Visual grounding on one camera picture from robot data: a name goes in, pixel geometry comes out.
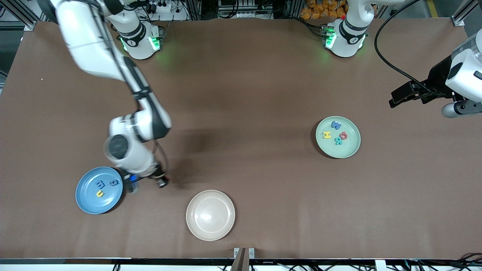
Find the plate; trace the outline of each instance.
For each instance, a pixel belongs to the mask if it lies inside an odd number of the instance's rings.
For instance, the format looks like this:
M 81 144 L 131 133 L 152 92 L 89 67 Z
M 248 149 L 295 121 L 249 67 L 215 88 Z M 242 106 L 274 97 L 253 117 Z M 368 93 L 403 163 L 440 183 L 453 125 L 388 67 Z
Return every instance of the plate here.
M 187 227 L 204 241 L 216 241 L 229 233 L 234 225 L 234 205 L 231 199 L 217 190 L 203 191 L 187 206 Z
M 329 156 L 348 158 L 360 148 L 361 136 L 357 126 L 349 119 L 331 116 L 318 124 L 316 142 Z
M 124 193 L 120 174 L 111 167 L 98 167 L 87 172 L 75 190 L 79 208 L 91 215 L 103 214 L 114 208 Z

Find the white plate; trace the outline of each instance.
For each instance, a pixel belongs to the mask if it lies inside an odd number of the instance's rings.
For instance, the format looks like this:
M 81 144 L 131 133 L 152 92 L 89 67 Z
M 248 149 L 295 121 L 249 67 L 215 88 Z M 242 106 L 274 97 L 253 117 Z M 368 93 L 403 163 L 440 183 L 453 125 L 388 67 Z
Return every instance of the white plate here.
M 226 236 L 234 225 L 234 217 L 233 202 L 217 190 L 206 190 L 194 196 L 186 211 L 187 227 L 204 241 Z

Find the green plate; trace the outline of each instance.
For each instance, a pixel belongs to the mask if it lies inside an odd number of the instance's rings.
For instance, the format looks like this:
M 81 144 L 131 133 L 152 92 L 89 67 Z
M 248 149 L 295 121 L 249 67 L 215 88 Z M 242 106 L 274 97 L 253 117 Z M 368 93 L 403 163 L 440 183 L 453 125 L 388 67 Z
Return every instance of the green plate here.
M 340 124 L 338 130 L 332 127 L 333 122 Z M 331 138 L 324 138 L 325 134 L 323 132 L 330 132 L 329 136 Z M 348 158 L 355 154 L 360 147 L 361 137 L 357 126 L 352 123 L 349 119 L 331 116 L 328 117 L 318 124 L 316 127 L 316 142 L 318 146 L 328 155 L 335 158 Z

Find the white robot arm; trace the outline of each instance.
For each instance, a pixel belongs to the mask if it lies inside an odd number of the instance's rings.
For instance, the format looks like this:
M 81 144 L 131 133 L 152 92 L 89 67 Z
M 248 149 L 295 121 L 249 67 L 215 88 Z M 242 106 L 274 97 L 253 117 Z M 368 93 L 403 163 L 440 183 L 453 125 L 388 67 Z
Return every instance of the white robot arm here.
M 435 65 L 421 86 L 409 81 L 394 90 L 392 108 L 410 100 L 426 104 L 436 98 L 453 99 L 442 108 L 446 118 L 482 112 L 482 29 L 459 45 L 450 56 Z
M 171 128 L 171 119 L 139 68 L 117 49 L 104 21 L 107 16 L 126 43 L 135 41 L 130 43 L 134 49 L 129 49 L 129 53 L 152 55 L 155 51 L 146 35 L 146 31 L 152 29 L 150 23 L 141 23 L 133 16 L 134 11 L 123 11 L 124 4 L 119 0 L 50 0 L 40 6 L 54 9 L 54 19 L 79 68 L 98 77 L 126 82 L 138 107 L 142 107 L 110 122 L 110 137 L 104 147 L 107 158 L 130 174 L 164 177 L 160 163 L 143 143 L 165 137 Z
M 366 30 L 373 21 L 375 11 L 372 3 L 395 5 L 405 0 L 347 0 L 348 12 L 345 19 L 336 19 L 329 23 L 333 28 L 331 37 L 324 41 L 324 46 L 340 57 L 350 57 L 356 54 L 363 45 Z

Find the brown tabletop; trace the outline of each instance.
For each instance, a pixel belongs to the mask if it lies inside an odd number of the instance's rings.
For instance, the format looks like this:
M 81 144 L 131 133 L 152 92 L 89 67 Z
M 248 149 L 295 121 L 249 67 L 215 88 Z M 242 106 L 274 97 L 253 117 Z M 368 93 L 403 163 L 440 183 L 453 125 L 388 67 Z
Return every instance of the brown tabletop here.
M 52 23 L 26 32 L 0 97 L 0 257 L 458 258 L 482 248 L 481 116 L 446 119 L 419 101 L 390 109 L 408 81 L 373 47 L 335 57 L 294 20 L 173 22 L 162 52 L 136 61 L 173 119 L 160 142 L 173 183 L 143 180 L 115 210 L 75 202 L 84 173 L 111 166 L 109 121 L 135 110 L 124 83 L 78 69 Z M 423 80 L 465 40 L 450 19 L 394 20 L 386 57 Z M 360 150 L 329 159 L 316 124 L 344 116 Z M 203 190 L 236 222 L 205 242 L 186 225 Z

